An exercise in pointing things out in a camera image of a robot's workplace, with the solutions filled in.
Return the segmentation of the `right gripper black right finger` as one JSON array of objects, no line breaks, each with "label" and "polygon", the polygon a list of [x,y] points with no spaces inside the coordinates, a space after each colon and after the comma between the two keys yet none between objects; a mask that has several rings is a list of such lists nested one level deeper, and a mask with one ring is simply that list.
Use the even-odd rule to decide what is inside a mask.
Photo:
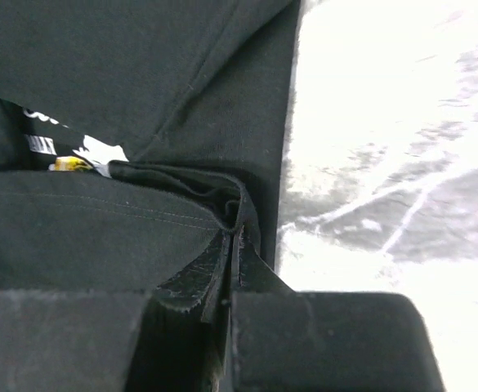
[{"label": "right gripper black right finger", "polygon": [[230,261],[236,391],[441,391],[422,316],[385,292],[295,292],[245,233]]}]

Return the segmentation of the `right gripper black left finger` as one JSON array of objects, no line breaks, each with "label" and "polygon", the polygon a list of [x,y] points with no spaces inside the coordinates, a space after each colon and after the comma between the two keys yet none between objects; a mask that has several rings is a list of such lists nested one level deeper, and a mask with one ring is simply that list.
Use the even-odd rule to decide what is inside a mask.
[{"label": "right gripper black left finger", "polygon": [[230,237],[153,291],[0,290],[0,391],[216,391]]}]

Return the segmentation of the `black floral print t shirt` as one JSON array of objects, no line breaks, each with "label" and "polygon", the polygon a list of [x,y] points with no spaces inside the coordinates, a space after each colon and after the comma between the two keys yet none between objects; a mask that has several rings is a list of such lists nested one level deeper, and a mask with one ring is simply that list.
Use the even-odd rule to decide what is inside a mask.
[{"label": "black floral print t shirt", "polygon": [[275,263],[297,1],[0,1],[0,288]]}]

